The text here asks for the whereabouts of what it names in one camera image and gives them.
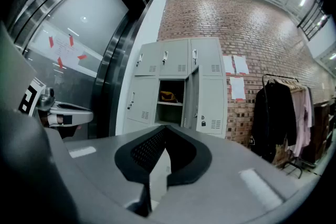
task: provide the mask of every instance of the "brick wall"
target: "brick wall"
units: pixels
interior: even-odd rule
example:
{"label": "brick wall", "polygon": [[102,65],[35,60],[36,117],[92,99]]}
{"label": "brick wall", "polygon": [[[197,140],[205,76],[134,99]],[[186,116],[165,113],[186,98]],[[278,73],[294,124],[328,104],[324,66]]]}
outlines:
{"label": "brick wall", "polygon": [[[246,56],[246,100],[231,100],[228,94],[229,140],[248,146],[263,73],[297,77],[312,89],[313,102],[333,94],[332,77],[312,59],[295,24],[262,0],[167,0],[158,40],[183,37],[219,37],[223,54]],[[286,158],[278,146],[274,163]]]}

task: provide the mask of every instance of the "glass panel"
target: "glass panel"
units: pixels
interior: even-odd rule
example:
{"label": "glass panel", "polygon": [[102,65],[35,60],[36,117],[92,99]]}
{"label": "glass panel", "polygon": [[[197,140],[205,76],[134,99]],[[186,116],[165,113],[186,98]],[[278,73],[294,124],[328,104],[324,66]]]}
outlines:
{"label": "glass panel", "polygon": [[[103,54],[127,11],[122,0],[65,0],[42,22],[24,55],[57,101],[90,108]],[[76,136],[87,138],[86,129]]]}

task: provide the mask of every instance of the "yellow item in locker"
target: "yellow item in locker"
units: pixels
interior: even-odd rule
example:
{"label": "yellow item in locker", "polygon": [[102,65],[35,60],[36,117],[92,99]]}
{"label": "yellow item in locker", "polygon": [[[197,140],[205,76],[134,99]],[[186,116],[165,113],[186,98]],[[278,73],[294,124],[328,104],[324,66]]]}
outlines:
{"label": "yellow item in locker", "polygon": [[177,103],[177,99],[172,92],[160,91],[160,97],[163,102]]}

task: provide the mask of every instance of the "locker door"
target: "locker door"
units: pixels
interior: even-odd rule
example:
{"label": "locker door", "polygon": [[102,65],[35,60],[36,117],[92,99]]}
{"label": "locker door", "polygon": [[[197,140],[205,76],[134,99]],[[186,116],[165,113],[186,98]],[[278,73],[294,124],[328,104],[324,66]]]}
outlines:
{"label": "locker door", "polygon": [[196,130],[198,124],[202,119],[199,116],[199,111],[202,109],[203,100],[202,95],[202,67],[198,66],[194,71],[185,79],[185,103],[183,126],[192,130]]}
{"label": "locker door", "polygon": [[191,39],[192,69],[200,65],[204,76],[221,76],[222,65],[217,40],[214,38]]}
{"label": "locker door", "polygon": [[197,123],[197,131],[208,134],[221,134],[224,115],[223,79],[203,77],[202,109],[199,118],[204,118],[204,126]]}
{"label": "locker door", "polygon": [[126,119],[124,123],[124,134],[136,132],[148,128],[149,126],[145,123],[134,121],[131,119]]}
{"label": "locker door", "polygon": [[160,65],[161,76],[188,75],[188,40],[163,42]]}
{"label": "locker door", "polygon": [[155,78],[134,78],[130,88],[127,118],[149,124],[154,99]]}
{"label": "locker door", "polygon": [[154,76],[161,61],[161,42],[142,45],[137,59],[135,76]]}

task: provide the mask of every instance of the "white locker cabinet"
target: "white locker cabinet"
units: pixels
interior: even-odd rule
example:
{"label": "white locker cabinet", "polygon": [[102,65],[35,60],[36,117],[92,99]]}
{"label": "white locker cabinet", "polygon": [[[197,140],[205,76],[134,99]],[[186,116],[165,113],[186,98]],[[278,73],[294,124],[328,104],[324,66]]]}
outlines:
{"label": "white locker cabinet", "polygon": [[202,107],[198,117],[197,131],[208,134],[221,134],[223,128],[224,86],[223,79],[203,77],[202,79]]}
{"label": "white locker cabinet", "polygon": [[134,78],[129,92],[127,118],[149,124],[155,78]]}
{"label": "white locker cabinet", "polygon": [[188,75],[188,40],[162,42],[161,76]]}
{"label": "white locker cabinet", "polygon": [[157,74],[161,61],[161,47],[161,42],[142,45],[136,61],[135,76],[154,76]]}
{"label": "white locker cabinet", "polygon": [[217,39],[191,39],[192,70],[200,65],[203,67],[204,76],[222,76],[221,56],[222,52],[218,51]]}

